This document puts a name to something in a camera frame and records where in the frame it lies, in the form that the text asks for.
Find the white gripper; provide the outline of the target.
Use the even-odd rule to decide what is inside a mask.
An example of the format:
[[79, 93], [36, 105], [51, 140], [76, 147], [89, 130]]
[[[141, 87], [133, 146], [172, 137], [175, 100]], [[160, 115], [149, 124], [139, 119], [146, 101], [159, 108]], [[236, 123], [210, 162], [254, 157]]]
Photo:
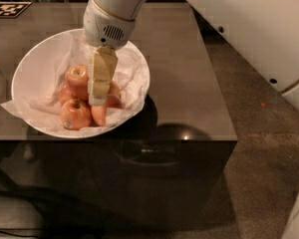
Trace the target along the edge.
[[88, 70], [88, 94], [91, 106], [102, 106], [106, 102], [118, 64], [115, 50], [128, 42], [135, 24], [135, 20], [113, 16], [95, 0], [89, 0], [83, 19], [84, 33], [90, 45], [102, 46], [94, 50], [92, 64]]

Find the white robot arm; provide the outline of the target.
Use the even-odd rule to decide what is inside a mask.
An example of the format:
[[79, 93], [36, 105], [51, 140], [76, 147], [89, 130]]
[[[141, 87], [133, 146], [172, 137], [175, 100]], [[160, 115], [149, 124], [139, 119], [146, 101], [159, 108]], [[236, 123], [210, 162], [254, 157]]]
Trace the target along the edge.
[[299, 0], [185, 0], [258, 72], [223, 72], [242, 141], [225, 170], [242, 239], [299, 239]]

